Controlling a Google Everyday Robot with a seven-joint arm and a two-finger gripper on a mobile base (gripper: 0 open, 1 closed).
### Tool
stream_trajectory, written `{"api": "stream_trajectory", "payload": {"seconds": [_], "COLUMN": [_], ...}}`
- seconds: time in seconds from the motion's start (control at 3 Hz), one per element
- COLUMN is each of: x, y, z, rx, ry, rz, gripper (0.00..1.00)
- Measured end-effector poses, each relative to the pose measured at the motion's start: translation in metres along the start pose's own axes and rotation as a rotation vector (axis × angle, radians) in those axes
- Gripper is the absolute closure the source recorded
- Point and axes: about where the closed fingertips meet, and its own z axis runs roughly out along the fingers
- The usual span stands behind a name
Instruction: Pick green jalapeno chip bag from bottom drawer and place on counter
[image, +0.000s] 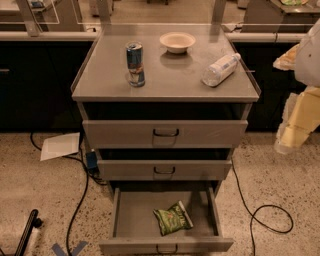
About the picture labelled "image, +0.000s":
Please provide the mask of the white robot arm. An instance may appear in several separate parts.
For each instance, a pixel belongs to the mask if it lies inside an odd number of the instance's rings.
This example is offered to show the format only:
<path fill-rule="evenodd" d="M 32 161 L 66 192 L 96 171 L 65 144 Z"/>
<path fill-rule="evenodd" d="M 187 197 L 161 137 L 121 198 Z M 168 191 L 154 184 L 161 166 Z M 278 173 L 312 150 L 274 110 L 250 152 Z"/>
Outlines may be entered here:
<path fill-rule="evenodd" d="M 301 41 L 278 57 L 276 69 L 293 70 L 295 79 L 305 90 L 291 93 L 286 101 L 274 148 L 278 153 L 289 154 L 308 139 L 320 126 L 320 20 Z"/>

